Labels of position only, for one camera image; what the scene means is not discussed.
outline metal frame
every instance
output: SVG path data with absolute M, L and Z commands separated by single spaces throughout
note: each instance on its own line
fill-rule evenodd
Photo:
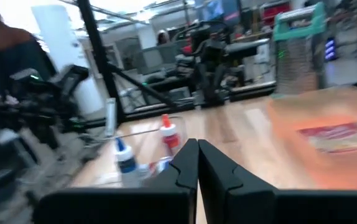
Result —
M 106 57 L 105 47 L 103 46 L 100 33 L 97 30 L 97 24 L 93 15 L 92 6 L 89 0 L 78 0 L 77 6 L 79 7 L 83 21 L 85 22 L 85 27 L 88 33 L 88 37 L 91 42 L 92 49 L 94 51 L 95 64 L 98 67 L 99 73 L 103 76 L 106 89 L 108 91 L 109 97 L 116 98 L 116 113 L 117 113 L 117 125 L 126 121 L 134 121 L 144 118 L 150 118 L 154 116 L 159 116 L 164 113 L 177 113 L 181 111 L 188 111 L 195 109 L 195 104 L 193 102 L 189 103 L 175 103 L 165 96 L 161 95 L 152 88 L 149 88 L 147 85 L 137 82 L 133 78 L 129 77 L 123 71 L 108 63 Z M 114 76 L 117 75 L 128 82 L 132 83 L 143 93 L 148 94 L 160 102 L 160 105 L 151 105 L 139 108 L 132 113 L 125 113 L 123 110 L 123 105 L 119 97 L 119 92 L 116 87 Z M 243 91 L 236 91 L 230 94 L 230 101 L 244 100 L 248 98 L 255 98 L 260 96 L 270 95 L 274 91 L 275 85 L 261 86 L 259 88 L 248 88 Z M 105 118 L 92 121 L 92 124 L 89 124 L 87 128 L 95 128 L 105 124 Z

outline orange box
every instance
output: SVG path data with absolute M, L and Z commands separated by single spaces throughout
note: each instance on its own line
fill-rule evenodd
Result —
M 321 189 L 357 189 L 357 89 L 271 99 L 273 133 Z

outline white glue bottle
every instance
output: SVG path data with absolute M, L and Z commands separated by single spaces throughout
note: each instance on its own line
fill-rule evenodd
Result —
M 166 146 L 166 156 L 174 157 L 174 154 L 180 149 L 180 136 L 177 133 L 176 125 L 170 122 L 167 114 L 162 115 L 162 127 L 160 127 L 162 134 L 162 142 Z
M 116 144 L 115 156 L 121 171 L 123 187 L 141 187 L 140 173 L 131 147 L 126 145 L 121 138 L 116 138 Z

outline wooden tabletop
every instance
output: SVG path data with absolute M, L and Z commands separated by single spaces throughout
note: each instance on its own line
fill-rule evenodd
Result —
M 265 114 L 265 98 L 230 103 L 208 110 L 193 110 L 172 114 L 185 118 L 172 120 L 179 129 L 185 128 L 190 138 L 206 139 L 235 162 L 270 184 L 282 189 L 313 189 L 316 185 L 302 167 L 283 150 L 271 133 Z M 159 118 L 124 123 L 121 134 L 138 133 L 160 126 Z M 125 138 L 137 154 L 140 164 L 154 162 L 165 156 L 158 132 Z M 102 174 L 116 171 L 113 144 L 101 150 L 101 156 L 89 162 L 73 181 L 74 187 L 91 186 Z M 206 223 L 202 195 L 198 191 L 197 223 Z

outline blue cap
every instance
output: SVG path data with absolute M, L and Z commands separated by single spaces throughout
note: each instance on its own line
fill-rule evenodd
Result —
M 118 151 L 123 152 L 126 149 L 126 145 L 124 144 L 121 138 L 116 138 L 116 143 L 118 144 Z

